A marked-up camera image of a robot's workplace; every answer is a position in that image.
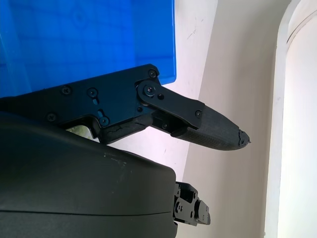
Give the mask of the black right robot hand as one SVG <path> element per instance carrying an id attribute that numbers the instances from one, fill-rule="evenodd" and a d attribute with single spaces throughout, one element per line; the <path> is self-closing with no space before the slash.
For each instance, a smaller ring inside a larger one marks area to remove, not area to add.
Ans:
<path id="1" fill-rule="evenodd" d="M 0 100 L 3 238 L 174 238 L 209 207 L 172 168 L 111 143 L 151 126 L 231 151 L 247 133 L 146 64 Z"/>

